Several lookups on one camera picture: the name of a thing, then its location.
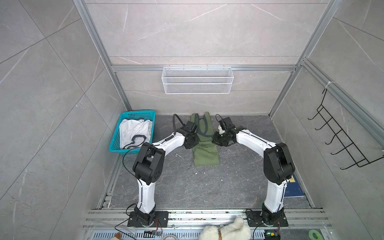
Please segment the green tank top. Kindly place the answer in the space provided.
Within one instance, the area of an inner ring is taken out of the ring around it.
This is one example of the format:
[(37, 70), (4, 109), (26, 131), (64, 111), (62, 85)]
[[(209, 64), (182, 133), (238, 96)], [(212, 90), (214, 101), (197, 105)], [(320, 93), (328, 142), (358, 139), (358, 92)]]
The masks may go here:
[(202, 116), (192, 114), (191, 121), (197, 125), (199, 144), (193, 147), (195, 166), (218, 166), (220, 164), (217, 146), (212, 142), (214, 129), (209, 112)]

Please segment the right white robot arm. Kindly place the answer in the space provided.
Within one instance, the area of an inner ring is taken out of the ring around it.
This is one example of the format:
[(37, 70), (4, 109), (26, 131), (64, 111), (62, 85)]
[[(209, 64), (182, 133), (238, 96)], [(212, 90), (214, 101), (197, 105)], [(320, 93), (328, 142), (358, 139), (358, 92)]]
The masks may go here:
[(284, 143), (267, 141), (248, 129), (236, 127), (232, 120), (218, 120), (219, 130), (213, 135), (213, 143), (228, 147), (239, 143), (263, 157), (264, 175), (268, 180), (267, 196), (262, 204), (261, 219), (267, 226), (272, 226), (284, 215), (284, 197), (288, 182), (296, 167), (289, 148)]

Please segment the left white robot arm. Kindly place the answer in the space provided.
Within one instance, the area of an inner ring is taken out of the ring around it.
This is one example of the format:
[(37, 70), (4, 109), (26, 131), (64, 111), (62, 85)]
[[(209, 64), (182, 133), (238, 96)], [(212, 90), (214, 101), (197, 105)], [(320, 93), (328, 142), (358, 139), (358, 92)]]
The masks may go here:
[(155, 187), (160, 178), (165, 157), (179, 147), (191, 149), (198, 145), (200, 139), (197, 125), (191, 121), (183, 124), (167, 138), (154, 144), (144, 143), (133, 164), (133, 172), (139, 186), (139, 200), (134, 208), (135, 216), (141, 224), (150, 226), (155, 220)]

